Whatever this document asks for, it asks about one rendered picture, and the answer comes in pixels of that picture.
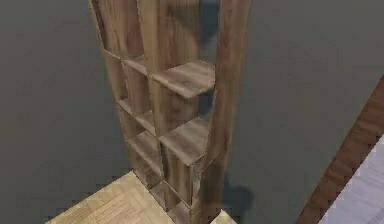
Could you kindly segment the brown wooden shelf unit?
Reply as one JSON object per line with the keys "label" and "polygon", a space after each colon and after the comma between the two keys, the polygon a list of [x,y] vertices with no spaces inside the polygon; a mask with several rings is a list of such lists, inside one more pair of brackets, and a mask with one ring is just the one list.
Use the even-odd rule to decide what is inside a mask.
{"label": "brown wooden shelf unit", "polygon": [[174,224],[213,224],[252,0],[87,2],[134,175]]}

